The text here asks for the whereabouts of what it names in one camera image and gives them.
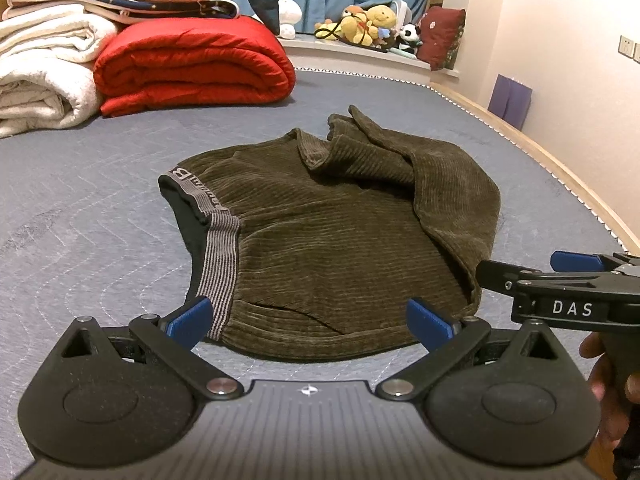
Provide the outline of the person's right hand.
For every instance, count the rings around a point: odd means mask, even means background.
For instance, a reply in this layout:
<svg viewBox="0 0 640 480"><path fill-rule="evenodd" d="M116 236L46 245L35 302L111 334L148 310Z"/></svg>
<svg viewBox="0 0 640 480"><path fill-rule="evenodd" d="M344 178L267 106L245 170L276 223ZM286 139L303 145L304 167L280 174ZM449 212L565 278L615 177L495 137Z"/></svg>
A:
<svg viewBox="0 0 640 480"><path fill-rule="evenodd" d="M615 366L606 354L600 335L589 334L580 344L579 354L585 359L596 359L588 384L600 403L601 422L597 440L607 451L613 451L629 427L629 404L639 403L639 371L625 376L623 390L618 388Z"/></svg>

